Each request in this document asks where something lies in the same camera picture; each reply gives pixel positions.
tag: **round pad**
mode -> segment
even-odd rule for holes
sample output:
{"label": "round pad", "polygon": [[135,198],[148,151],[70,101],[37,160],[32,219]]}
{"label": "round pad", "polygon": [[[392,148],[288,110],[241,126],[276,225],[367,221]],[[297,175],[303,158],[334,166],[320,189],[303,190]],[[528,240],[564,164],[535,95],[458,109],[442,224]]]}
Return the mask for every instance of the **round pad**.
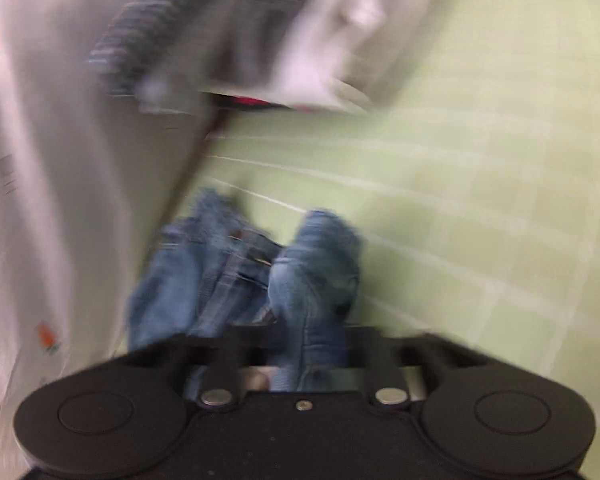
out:
{"label": "round pad", "polygon": [[151,370],[100,368],[48,384],[16,412],[16,437],[43,470],[107,479],[160,460],[182,433],[184,401]]}
{"label": "round pad", "polygon": [[577,463],[595,433],[574,391],[505,365],[455,370],[424,402],[422,426],[445,454],[480,474],[528,476]]}

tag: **denim fabric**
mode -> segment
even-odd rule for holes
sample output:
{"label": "denim fabric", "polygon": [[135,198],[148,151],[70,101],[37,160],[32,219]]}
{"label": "denim fabric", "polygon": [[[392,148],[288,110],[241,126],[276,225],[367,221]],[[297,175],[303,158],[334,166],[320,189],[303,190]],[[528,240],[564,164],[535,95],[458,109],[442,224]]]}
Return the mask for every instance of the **denim fabric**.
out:
{"label": "denim fabric", "polygon": [[360,239],[331,212],[307,214],[269,275],[269,307],[284,322],[287,354],[275,391],[341,390],[346,374],[344,319],[360,281]]}
{"label": "denim fabric", "polygon": [[[340,218],[308,213],[283,250],[251,228],[227,199],[204,190],[194,215],[162,233],[163,244],[130,299],[129,350],[175,333],[218,336],[229,324],[271,312],[287,347],[270,363],[280,367],[273,390],[350,386],[348,375],[334,368],[345,364],[344,319],[358,291],[360,240]],[[186,397],[195,396],[199,378],[200,370]]]}
{"label": "denim fabric", "polygon": [[163,244],[130,298],[128,348],[175,333],[212,337],[257,320],[280,246],[229,201],[204,190],[194,215],[162,230]]}

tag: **black device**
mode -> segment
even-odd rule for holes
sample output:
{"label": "black device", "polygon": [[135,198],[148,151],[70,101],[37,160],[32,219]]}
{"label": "black device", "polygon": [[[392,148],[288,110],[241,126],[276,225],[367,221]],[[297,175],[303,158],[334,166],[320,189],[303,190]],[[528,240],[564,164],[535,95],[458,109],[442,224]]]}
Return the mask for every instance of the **black device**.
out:
{"label": "black device", "polygon": [[[564,386],[444,338],[347,328],[353,392],[244,392],[275,326],[174,336],[32,393],[14,430],[27,480],[576,480],[595,433]],[[195,401],[182,398],[205,365]],[[413,400],[401,367],[420,367]]]}

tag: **metal screw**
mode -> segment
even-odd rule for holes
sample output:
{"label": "metal screw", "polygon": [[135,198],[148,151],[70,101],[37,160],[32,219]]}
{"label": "metal screw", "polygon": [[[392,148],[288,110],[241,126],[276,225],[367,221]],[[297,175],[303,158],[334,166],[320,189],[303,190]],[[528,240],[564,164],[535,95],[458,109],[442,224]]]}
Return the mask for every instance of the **metal screw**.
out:
{"label": "metal screw", "polygon": [[299,412],[308,412],[314,407],[314,404],[310,400],[298,400],[296,402],[296,410]]}
{"label": "metal screw", "polygon": [[228,390],[209,390],[200,396],[207,406],[224,406],[232,401],[234,396]]}
{"label": "metal screw", "polygon": [[385,406],[401,404],[407,400],[408,397],[407,392],[400,388],[381,388],[376,391],[376,399]]}

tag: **green tiled floor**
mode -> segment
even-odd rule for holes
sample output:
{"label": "green tiled floor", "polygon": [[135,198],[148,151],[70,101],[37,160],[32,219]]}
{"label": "green tiled floor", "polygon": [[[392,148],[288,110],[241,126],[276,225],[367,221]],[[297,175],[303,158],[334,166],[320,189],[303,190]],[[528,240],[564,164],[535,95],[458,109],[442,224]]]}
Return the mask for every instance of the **green tiled floor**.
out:
{"label": "green tiled floor", "polygon": [[234,194],[280,242],[336,211],[365,238],[360,319],[547,374],[600,426],[600,0],[450,0],[411,68],[387,110],[239,115],[191,200]]}

